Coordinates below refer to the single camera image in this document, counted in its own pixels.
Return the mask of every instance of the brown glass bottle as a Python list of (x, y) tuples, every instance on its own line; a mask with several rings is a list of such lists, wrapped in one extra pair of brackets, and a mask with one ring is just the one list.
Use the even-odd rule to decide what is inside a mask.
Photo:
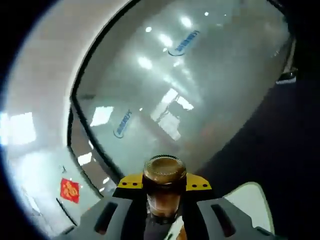
[(182, 193), (186, 190), (186, 167), (170, 155), (157, 155), (143, 168), (143, 188), (150, 212), (161, 219), (174, 219)]

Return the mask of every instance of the red decoration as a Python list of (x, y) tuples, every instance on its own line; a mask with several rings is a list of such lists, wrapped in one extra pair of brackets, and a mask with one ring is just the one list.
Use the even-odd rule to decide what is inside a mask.
[(62, 178), (60, 185), (60, 196), (77, 204), (79, 202), (79, 183)]

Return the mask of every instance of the red paper sign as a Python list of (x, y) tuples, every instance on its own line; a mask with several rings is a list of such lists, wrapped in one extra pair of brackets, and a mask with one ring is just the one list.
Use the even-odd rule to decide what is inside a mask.
[(77, 204), (79, 202), (79, 183), (62, 178), (60, 196)]

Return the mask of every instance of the blue text decal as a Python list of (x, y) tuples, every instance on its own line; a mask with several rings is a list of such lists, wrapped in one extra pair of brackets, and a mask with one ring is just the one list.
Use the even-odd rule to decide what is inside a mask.
[(128, 110), (126, 114), (124, 115), (121, 123), (119, 124), (118, 128), (116, 130), (113, 130), (113, 134), (118, 138), (122, 139), (124, 137), (124, 130), (127, 126), (127, 123), (129, 122), (129, 119), (131, 118), (132, 112)]
[(199, 34), (200, 32), (198, 30), (194, 30), (191, 32), (185, 40), (183, 40), (179, 46), (177, 46), (175, 49), (169, 50), (168, 53), (171, 56), (182, 56), (185, 54), (185, 50), (187, 46), (191, 43), (191, 41)]

